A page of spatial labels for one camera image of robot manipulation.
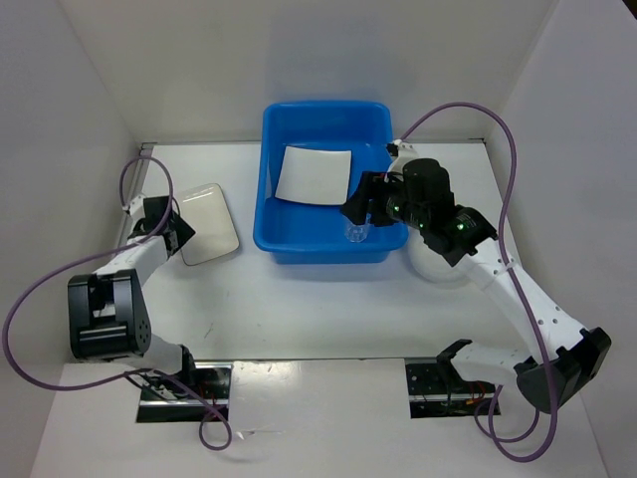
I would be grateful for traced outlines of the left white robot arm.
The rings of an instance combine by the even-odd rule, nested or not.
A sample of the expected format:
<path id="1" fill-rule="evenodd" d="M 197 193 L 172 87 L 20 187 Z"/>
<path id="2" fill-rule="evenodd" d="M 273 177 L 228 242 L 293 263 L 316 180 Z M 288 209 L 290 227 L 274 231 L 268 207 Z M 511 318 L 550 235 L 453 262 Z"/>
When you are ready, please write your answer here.
<path id="1" fill-rule="evenodd" d="M 199 383 L 184 345 L 154 334 L 142 286 L 195 235 L 172 208 L 169 196 L 135 197 L 125 211 L 133 219 L 126 249 L 94 272 L 68 283 L 70 345 L 85 361 L 122 361 L 165 372 L 163 385 L 179 398 Z"/>

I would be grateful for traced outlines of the large square white plate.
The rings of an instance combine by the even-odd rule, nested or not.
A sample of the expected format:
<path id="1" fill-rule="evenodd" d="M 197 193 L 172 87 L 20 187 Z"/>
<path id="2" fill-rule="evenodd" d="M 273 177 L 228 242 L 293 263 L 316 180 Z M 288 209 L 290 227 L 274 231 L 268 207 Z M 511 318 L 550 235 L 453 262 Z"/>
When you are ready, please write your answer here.
<path id="1" fill-rule="evenodd" d="M 341 205 L 347 199 L 351 162 L 350 150 L 287 146 L 275 197 L 308 205 Z"/>

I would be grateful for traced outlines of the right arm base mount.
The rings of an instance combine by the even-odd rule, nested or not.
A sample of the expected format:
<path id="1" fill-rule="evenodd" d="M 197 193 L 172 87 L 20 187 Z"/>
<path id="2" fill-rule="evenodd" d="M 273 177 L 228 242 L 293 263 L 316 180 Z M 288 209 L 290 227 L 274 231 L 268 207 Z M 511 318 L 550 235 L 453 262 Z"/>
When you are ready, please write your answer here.
<path id="1" fill-rule="evenodd" d="M 496 387 L 488 382 L 443 377 L 433 358 L 407 359 L 405 375 L 410 417 L 451 418 L 486 415 Z"/>

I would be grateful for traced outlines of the clear plastic cup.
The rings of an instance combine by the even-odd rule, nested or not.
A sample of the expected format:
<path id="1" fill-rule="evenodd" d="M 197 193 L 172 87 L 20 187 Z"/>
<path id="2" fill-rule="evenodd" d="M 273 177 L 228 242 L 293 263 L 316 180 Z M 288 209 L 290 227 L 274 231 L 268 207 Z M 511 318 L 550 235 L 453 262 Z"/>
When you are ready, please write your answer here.
<path id="1" fill-rule="evenodd" d="M 344 237 L 350 243 L 362 243 L 369 234 L 371 225 L 368 222 L 364 224 L 354 224 L 349 219 L 344 219 Z"/>

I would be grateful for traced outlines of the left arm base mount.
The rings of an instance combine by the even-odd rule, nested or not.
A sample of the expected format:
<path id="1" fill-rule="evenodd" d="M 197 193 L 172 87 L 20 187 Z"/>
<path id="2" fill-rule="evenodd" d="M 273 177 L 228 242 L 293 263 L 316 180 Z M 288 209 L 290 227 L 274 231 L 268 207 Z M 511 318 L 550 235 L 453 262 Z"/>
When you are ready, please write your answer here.
<path id="1" fill-rule="evenodd" d="M 220 422 L 203 401 L 227 419 L 232 369 L 230 362 L 198 360 L 186 380 L 188 391 L 157 374 L 136 375 L 140 389 L 136 422 L 198 422 L 202 418 Z"/>

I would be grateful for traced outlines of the white round bowl plate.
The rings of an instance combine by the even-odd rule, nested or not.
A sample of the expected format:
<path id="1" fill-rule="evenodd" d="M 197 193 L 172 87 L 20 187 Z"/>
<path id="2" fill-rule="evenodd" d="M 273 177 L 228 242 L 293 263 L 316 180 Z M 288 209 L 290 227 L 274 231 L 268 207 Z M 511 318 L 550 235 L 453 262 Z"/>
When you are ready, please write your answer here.
<path id="1" fill-rule="evenodd" d="M 460 288 L 469 284 L 469 279 L 433 252 L 417 232 L 410 233 L 406 250 L 412 268 L 426 282 L 445 288 Z"/>

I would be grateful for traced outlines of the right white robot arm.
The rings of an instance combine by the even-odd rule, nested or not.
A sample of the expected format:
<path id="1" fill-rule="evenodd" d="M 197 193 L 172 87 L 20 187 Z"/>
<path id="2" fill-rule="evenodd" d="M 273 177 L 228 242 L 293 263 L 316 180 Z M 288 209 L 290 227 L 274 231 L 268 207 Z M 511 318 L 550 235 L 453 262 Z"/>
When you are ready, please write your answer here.
<path id="1" fill-rule="evenodd" d="M 437 380 L 448 391 L 469 381 L 515 383 L 535 409 L 550 414 L 590 383 L 612 341 L 570 316 L 501 246 L 496 228 L 477 209 L 460 205 L 448 171 L 417 158 L 400 171 L 365 171 L 340 208 L 353 224 L 416 230 L 422 247 L 489 297 L 523 339 L 522 349 L 502 350 L 458 340 L 437 356 Z"/>

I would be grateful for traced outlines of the small rectangular white plate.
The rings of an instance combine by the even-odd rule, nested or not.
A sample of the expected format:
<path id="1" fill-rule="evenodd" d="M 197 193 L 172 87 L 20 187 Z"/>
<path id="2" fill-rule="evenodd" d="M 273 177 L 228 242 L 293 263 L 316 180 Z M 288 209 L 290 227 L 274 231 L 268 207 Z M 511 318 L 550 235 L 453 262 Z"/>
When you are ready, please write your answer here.
<path id="1" fill-rule="evenodd" d="M 195 231 L 182 247 L 187 266 L 198 266 L 234 253 L 239 238 L 218 183 L 208 183 L 184 190 L 176 196 L 181 218 Z"/>

